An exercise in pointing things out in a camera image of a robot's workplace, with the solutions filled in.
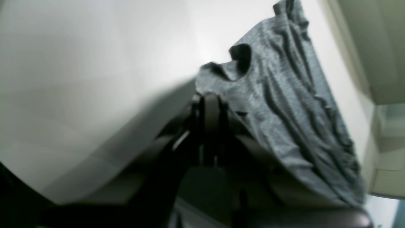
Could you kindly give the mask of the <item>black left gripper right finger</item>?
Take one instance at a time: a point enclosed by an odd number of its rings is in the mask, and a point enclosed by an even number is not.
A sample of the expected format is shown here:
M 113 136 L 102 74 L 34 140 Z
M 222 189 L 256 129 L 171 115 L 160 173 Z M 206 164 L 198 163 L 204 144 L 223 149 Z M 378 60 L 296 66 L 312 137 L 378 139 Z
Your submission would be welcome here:
M 316 194 L 270 155 L 211 95 L 211 165 L 237 186 L 233 228 L 372 228 L 368 213 Z

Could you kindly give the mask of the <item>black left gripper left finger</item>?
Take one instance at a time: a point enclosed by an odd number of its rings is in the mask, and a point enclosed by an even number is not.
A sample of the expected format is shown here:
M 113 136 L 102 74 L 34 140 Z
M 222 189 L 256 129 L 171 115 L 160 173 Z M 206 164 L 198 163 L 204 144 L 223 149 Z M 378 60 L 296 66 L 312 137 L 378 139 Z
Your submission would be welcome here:
M 95 202 L 45 210 L 46 228 L 166 228 L 184 176 L 211 164 L 211 95 L 195 95 L 152 144 L 103 186 L 102 196 L 122 203 Z

